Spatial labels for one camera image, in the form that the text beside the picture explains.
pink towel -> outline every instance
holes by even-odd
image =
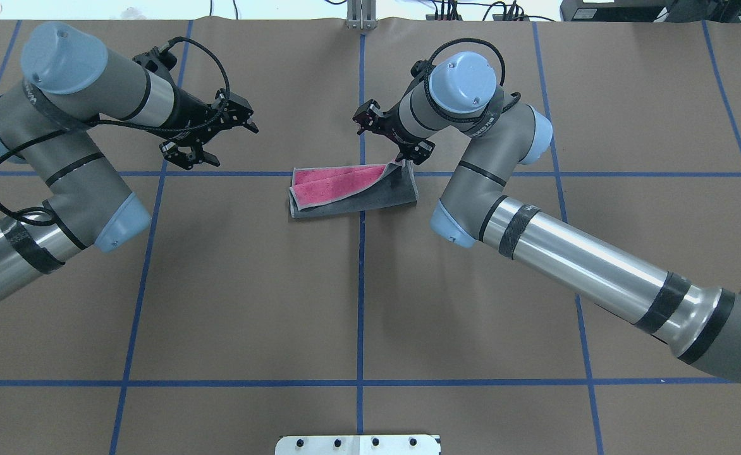
[[[367,190],[402,164],[295,168],[290,193],[299,210],[330,204]]]

table surface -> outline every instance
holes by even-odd
[[[0,21],[0,95],[34,21]],[[290,219],[293,167],[381,164],[357,137],[411,64],[492,41],[506,90],[555,142],[507,193],[697,284],[741,286],[741,25],[345,21],[75,24],[124,55],[191,35],[223,61],[261,132],[221,133],[221,167],[163,163],[160,139],[100,126],[153,210],[0,303],[0,453],[272,453],[282,435],[431,433],[445,453],[741,453],[741,385],[484,245],[429,230],[468,139],[434,137],[420,202]],[[183,88],[220,86],[201,52]],[[12,207],[47,198],[4,165]]]

sticker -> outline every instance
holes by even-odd
[[[579,8],[576,9],[575,15],[573,16],[573,20],[576,20],[577,18],[593,18],[596,17],[596,12],[598,11],[598,8]]]

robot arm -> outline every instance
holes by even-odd
[[[478,97],[489,100],[481,95],[494,83],[494,73],[480,77],[486,72],[476,63],[482,57],[468,54],[455,54],[425,80],[411,84],[400,103],[379,115],[382,132],[368,127],[368,116],[354,118],[360,133],[371,130],[392,137],[402,150],[400,158],[407,157],[408,148],[422,149],[423,143],[431,151],[426,138],[447,126],[467,135],[477,133],[470,135],[434,211],[433,230],[466,248],[476,241],[497,248],[668,344],[683,362],[741,383],[741,292],[700,288],[503,194],[516,164],[535,161],[547,149],[552,127],[533,107],[519,103],[499,118],[489,116],[491,109],[486,107],[462,114],[486,124],[480,133],[445,121],[445,116],[468,112]],[[431,95],[425,86],[432,88]],[[429,102],[429,96],[435,102]],[[498,96],[503,92],[496,87],[491,103],[498,103]],[[372,120],[379,124],[379,119]]]
[[[257,132],[252,108],[230,93],[226,75],[213,104],[176,86],[169,73],[176,58],[168,49],[181,40],[187,39],[174,38],[132,61],[64,23],[35,29],[21,56],[25,79],[0,96],[0,155],[30,164],[53,196],[42,202],[47,213],[0,220],[0,300],[84,248],[115,250],[150,225],[148,211],[85,132],[119,124],[97,120],[100,113],[165,138],[164,158],[188,169],[218,165],[202,145],[221,130]]]

